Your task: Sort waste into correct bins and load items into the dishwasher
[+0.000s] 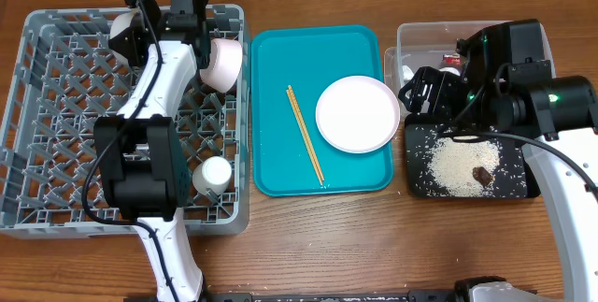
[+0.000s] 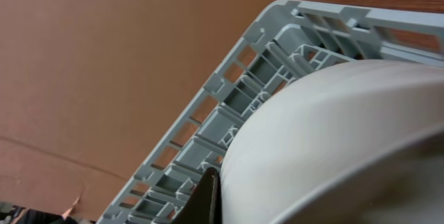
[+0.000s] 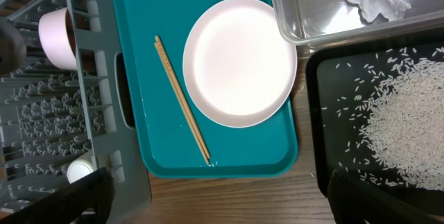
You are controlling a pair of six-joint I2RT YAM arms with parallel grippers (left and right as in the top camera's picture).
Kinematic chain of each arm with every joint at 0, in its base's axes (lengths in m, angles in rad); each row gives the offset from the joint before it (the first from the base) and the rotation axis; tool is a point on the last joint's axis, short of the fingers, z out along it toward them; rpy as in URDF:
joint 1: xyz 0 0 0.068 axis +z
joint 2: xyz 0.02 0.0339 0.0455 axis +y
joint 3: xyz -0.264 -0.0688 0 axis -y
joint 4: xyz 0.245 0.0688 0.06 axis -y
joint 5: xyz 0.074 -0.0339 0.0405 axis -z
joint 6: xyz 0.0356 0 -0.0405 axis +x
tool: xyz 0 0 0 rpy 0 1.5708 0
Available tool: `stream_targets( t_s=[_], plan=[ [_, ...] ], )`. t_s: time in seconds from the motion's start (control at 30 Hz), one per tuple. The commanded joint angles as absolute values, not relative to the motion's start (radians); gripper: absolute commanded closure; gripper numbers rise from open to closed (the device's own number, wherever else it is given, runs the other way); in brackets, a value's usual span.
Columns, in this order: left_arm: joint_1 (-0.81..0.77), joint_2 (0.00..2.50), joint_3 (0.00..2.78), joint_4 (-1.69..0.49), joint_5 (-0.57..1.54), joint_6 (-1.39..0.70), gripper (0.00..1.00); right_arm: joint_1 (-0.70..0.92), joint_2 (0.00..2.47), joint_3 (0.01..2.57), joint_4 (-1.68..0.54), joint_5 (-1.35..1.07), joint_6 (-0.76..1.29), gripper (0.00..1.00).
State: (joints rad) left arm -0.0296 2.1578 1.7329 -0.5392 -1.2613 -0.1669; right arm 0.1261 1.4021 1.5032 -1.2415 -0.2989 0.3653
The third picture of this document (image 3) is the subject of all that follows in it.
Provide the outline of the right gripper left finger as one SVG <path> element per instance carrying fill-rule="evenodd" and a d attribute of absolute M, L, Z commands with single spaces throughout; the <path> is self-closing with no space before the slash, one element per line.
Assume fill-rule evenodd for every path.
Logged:
<path fill-rule="evenodd" d="M 1 223 L 106 223 L 114 196 L 111 172 L 100 168 L 68 187 L 2 218 Z"/>

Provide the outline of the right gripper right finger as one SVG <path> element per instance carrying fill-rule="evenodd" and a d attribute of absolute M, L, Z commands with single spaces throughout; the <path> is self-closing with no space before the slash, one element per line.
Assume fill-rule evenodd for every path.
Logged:
<path fill-rule="evenodd" d="M 327 199 L 336 223 L 441 223 L 343 169 L 333 170 Z"/>

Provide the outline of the white cup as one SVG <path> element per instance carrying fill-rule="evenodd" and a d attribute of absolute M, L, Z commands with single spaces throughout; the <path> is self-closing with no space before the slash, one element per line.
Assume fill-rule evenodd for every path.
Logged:
<path fill-rule="evenodd" d="M 85 153 L 75 159 L 67 169 L 67 179 L 72 184 L 79 179 L 84 178 L 90 173 L 94 172 L 94 166 L 92 163 L 92 154 L 90 152 Z"/>

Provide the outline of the pile of white rice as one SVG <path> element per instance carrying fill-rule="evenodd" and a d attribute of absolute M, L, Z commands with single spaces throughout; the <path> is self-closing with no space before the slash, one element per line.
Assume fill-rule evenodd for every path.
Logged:
<path fill-rule="evenodd" d="M 443 189 L 442 44 L 325 60 L 316 78 L 329 170 Z"/>

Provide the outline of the pink bowl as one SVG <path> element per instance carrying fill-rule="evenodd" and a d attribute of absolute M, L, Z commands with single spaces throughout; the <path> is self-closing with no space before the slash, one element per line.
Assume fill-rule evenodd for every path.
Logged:
<path fill-rule="evenodd" d="M 55 67 L 77 70 L 76 41 L 68 8 L 43 15 L 38 24 L 38 33 L 42 49 Z"/>

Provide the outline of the large white plate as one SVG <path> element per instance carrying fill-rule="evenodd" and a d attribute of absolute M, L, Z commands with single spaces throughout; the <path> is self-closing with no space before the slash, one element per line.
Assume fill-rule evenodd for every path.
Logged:
<path fill-rule="evenodd" d="M 281 37 L 270 5 L 224 0 L 190 30 L 182 72 L 190 98 L 208 119 L 247 128 L 269 119 L 289 97 L 296 48 Z"/>

